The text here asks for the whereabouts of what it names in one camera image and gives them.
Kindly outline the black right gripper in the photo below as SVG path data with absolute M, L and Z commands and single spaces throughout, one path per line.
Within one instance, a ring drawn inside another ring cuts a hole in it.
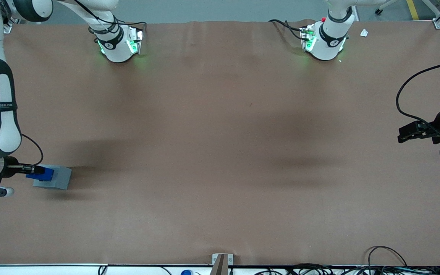
M 45 168 L 35 165 L 35 164 L 23 164 L 19 163 L 19 161 L 8 155 L 3 157 L 4 166 L 2 169 L 2 179 L 7 179 L 14 176 L 16 173 L 19 174 L 37 174 L 42 175 L 45 174 Z

